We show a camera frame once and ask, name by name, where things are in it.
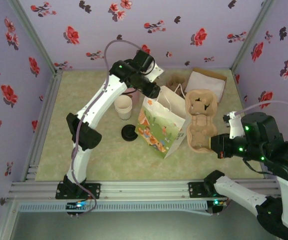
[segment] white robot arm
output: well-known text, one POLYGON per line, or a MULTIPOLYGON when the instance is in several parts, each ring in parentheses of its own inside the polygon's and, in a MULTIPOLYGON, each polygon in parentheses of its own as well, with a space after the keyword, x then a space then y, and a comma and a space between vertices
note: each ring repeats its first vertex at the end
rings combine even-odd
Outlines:
MULTIPOLYGON (((149 82, 153 82, 164 70, 157 66, 155 63, 154 69, 146 75, 146 78, 149 82)), ((94 101, 94 99, 103 91, 104 84, 102 88, 96 93, 96 95, 80 110, 77 112, 77 117, 81 119, 85 110, 88 106, 94 101)), ((106 92, 101 96, 99 101, 95 102, 95 104, 90 108, 88 113, 86 114, 83 123, 88 123, 88 126, 92 129, 96 129, 98 122, 103 117, 104 113, 107 109, 112 105, 112 103, 116 100, 118 96, 120 96, 125 90, 127 89, 127 85, 124 82, 120 81, 115 75, 109 76, 108 80, 108 89, 106 92)), ((90 154, 92 149, 83 150, 81 146, 78 146, 78 152, 75 157, 74 161, 74 174, 79 183, 86 180, 86 167, 88 164, 88 160, 90 158, 90 154)), ((67 172, 68 179, 73 183, 74 179, 72 177, 72 168, 71 165, 67 172)))
POLYGON ((275 119, 263 112, 242 118, 231 112, 223 119, 229 123, 231 131, 212 137, 211 149, 220 159, 238 156, 248 166, 250 160, 262 162, 277 176, 282 197, 250 191, 219 171, 204 179, 205 188, 211 195, 220 194, 236 201, 253 213, 268 232, 288 240, 288 141, 284 141, 275 119))
POLYGON ((134 59, 115 62, 95 96, 77 114, 67 115, 74 142, 72 162, 63 182, 57 186, 56 199, 95 199, 99 196, 100 185, 92 189, 93 186, 86 183, 86 167, 92 149, 101 141, 101 134, 95 130, 98 122, 127 88, 135 88, 149 98, 156 98, 160 87, 154 80, 162 72, 149 54, 139 50, 134 59))

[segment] small cup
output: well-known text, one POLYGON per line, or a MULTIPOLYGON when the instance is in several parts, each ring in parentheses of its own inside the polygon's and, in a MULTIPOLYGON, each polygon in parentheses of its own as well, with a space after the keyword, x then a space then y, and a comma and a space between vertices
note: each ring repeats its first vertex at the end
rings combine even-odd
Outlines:
POLYGON ((129 120, 132 115, 132 99, 127 95, 119 96, 115 102, 115 109, 122 120, 129 120))

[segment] purple wall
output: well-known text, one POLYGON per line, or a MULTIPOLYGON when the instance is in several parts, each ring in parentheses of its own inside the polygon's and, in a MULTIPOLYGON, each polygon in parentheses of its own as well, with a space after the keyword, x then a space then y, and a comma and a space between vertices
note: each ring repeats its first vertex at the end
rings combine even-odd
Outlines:
MULTIPOLYGON (((247 96, 245 106, 269 99, 288 102, 288 1, 273 5, 235 72, 241 97, 247 96)), ((274 103, 254 111, 275 117, 288 140, 288 105, 274 103)))
POLYGON ((43 104, 39 97, 50 78, 50 69, 13 10, 0 0, 0 198, 7 196, 12 181, 21 180, 43 104))
MULTIPOLYGON (((263 0, 237 1, 234 6, 231 0, 20 2, 53 63, 67 62, 66 68, 105 68, 104 48, 119 35, 146 45, 162 67, 185 68, 189 61, 188 67, 228 68, 263 0)), ((108 50, 108 62, 133 58, 135 53, 133 46, 116 43, 108 50)))

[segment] cable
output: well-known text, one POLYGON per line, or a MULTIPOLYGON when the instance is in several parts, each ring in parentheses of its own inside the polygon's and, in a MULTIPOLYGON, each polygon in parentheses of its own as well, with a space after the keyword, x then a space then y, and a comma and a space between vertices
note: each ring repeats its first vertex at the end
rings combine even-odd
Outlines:
POLYGON ((269 172, 266 172, 266 171, 256 171, 252 166, 250 166, 250 164, 247 162, 247 159, 243 158, 243 161, 244 161, 244 163, 246 164, 246 166, 249 167, 249 169, 250 169, 251 171, 254 171, 254 172, 258 173, 258 174, 273 175, 273 174, 271 174, 271 173, 269 173, 269 172))
POLYGON ((254 104, 254 105, 251 105, 243 110, 240 110, 240 111, 237 111, 235 112, 235 116, 239 115, 239 114, 242 114, 243 112, 246 112, 250 109, 253 109, 257 106, 260 106, 262 104, 273 104, 273 103, 280 103, 280 104, 287 104, 288 105, 288 102, 286 101, 281 101, 281 100, 268 100, 268 101, 261 101, 260 103, 257 103, 257 104, 254 104))
POLYGON ((136 44, 134 44, 134 43, 131 43, 130 41, 126 41, 126 40, 113 40, 113 41, 111 41, 110 43, 107 44, 107 46, 106 46, 106 48, 105 48, 105 50, 104 50, 104 61, 105 61, 106 69, 107 69, 107 75, 106 75, 105 85, 104 85, 103 91, 94 99, 94 101, 91 102, 91 104, 90 104, 90 105, 88 106, 88 108, 85 110, 85 112, 83 113, 83 116, 81 117, 81 119, 80 119, 80 121, 79 121, 79 123, 78 123, 77 131, 76 131, 75 148, 74 148, 73 153, 72 153, 72 163, 71 163, 72 177, 73 177, 76 185, 78 185, 82 190, 84 190, 85 192, 87 192, 87 193, 89 194, 89 196, 90 196, 91 198, 93 198, 94 201, 95 201, 95 205, 94 205, 90 210, 87 210, 87 211, 79 214, 79 216, 80 216, 80 215, 83 215, 83 214, 86 214, 86 213, 88 213, 88 212, 93 211, 93 210, 96 208, 96 206, 97 206, 96 197, 91 193, 91 191, 89 191, 88 189, 84 188, 84 187, 77 181, 76 176, 75 176, 75 174, 74 174, 74 161, 75 161, 75 158, 76 158, 76 155, 77 155, 77 152, 78 152, 78 140, 79 140, 80 127, 81 127, 81 125, 82 125, 82 123, 83 123, 83 120, 84 120, 84 118, 85 118, 85 115, 88 113, 88 111, 90 110, 90 108, 99 100, 99 98, 104 94, 104 92, 105 92, 106 89, 107 89, 108 79, 109 79, 109 66, 108 66, 108 61, 107 61, 107 57, 106 57, 106 52, 107 52, 108 47, 109 47, 111 44, 113 44, 113 43, 115 43, 115 42, 118 42, 118 41, 119 41, 119 42, 123 42, 123 43, 128 43, 128 44, 130 44, 130 45, 135 46, 135 47, 138 48, 138 49, 141 49, 141 47, 139 47, 138 45, 136 45, 136 44))

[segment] purple cable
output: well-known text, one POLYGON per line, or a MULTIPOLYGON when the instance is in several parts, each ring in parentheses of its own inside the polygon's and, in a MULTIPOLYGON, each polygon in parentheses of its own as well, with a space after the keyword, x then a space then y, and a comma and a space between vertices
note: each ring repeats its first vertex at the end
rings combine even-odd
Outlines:
POLYGON ((72 153, 72 163, 71 163, 71 168, 72 168, 72 177, 76 183, 76 185, 78 185, 81 189, 83 189, 85 192, 88 193, 88 195, 90 197, 92 197, 95 201, 95 205, 90 209, 90 210, 87 210, 80 215, 82 214, 86 214, 88 212, 91 212, 93 211, 96 206, 97 206, 97 200, 96 200, 96 197, 94 196, 94 194, 91 193, 91 191, 89 191, 88 189, 84 188, 81 184, 79 184, 79 182, 77 181, 76 177, 75 177, 75 174, 74 174, 74 162, 75 162, 75 158, 76 158, 76 155, 77 155, 77 152, 78 152, 78 140, 79 140, 79 132, 80 132, 80 127, 83 123, 83 120, 85 118, 85 115, 88 113, 88 111, 90 110, 90 108, 100 99, 100 97, 104 94, 105 90, 107 89, 107 86, 108 86, 108 79, 109 79, 109 66, 108 66, 108 61, 107 61, 107 58, 106 58, 106 52, 107 52, 107 49, 108 47, 112 44, 112 43, 115 43, 115 42, 123 42, 123 43, 128 43, 128 44, 131 44, 135 47, 137 47, 138 49, 141 49, 139 46, 137 46, 136 44, 134 43, 131 43, 130 41, 126 41, 126 40, 113 40, 111 41, 109 44, 107 44, 105 50, 104 50, 104 61, 105 61, 105 65, 106 65, 106 69, 107 69, 107 75, 106 75, 106 80, 105 80, 105 85, 104 85, 104 88, 103 88, 103 91, 94 99, 94 101, 91 102, 91 104, 88 106, 88 108, 85 110, 85 112, 83 113, 83 116, 82 118, 80 119, 79 123, 78 123, 78 126, 77 126, 77 131, 76 131, 76 143, 75 143, 75 148, 74 148, 74 151, 72 153))
POLYGON ((239 114, 242 114, 243 112, 246 112, 250 109, 253 109, 257 106, 260 106, 262 104, 271 104, 271 103, 280 103, 280 104, 287 104, 288 105, 288 102, 286 101, 281 101, 281 100, 268 100, 268 101, 261 101, 260 103, 257 103, 257 104, 254 104, 254 105, 251 105, 243 110, 240 110, 240 111, 237 111, 235 112, 235 116, 239 115, 239 114))

